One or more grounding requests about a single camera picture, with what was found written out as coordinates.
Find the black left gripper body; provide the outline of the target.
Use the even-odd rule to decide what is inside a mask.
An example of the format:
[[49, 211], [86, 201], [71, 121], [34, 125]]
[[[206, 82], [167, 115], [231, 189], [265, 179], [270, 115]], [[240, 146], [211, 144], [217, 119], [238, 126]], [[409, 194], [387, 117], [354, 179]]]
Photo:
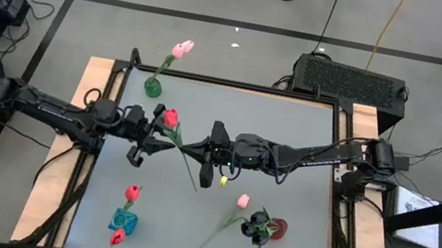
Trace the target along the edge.
[[146, 114], [140, 105], [131, 106], [128, 110], [127, 115], [124, 118], [124, 129], [122, 136], [129, 141], [134, 141], [136, 144], [131, 146], [128, 150], [126, 157], [128, 161], [133, 165], [133, 167], [138, 168], [144, 161], [142, 154], [147, 153], [151, 155], [152, 153], [143, 150], [143, 141], [150, 140], [154, 142], [160, 142], [154, 137], [154, 126], [158, 118], [162, 116], [162, 113], [166, 110], [165, 106], [157, 104], [153, 110], [154, 119], [149, 121], [146, 118]]

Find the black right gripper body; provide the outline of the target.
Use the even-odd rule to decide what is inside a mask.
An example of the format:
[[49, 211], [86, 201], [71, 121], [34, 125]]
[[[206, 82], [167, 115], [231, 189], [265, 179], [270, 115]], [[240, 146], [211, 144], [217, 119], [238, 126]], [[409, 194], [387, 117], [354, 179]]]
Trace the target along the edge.
[[202, 189], [210, 188], [214, 178], [214, 166], [228, 164], [232, 159], [233, 142], [223, 122], [217, 120], [204, 145], [203, 161], [200, 162], [199, 184]]

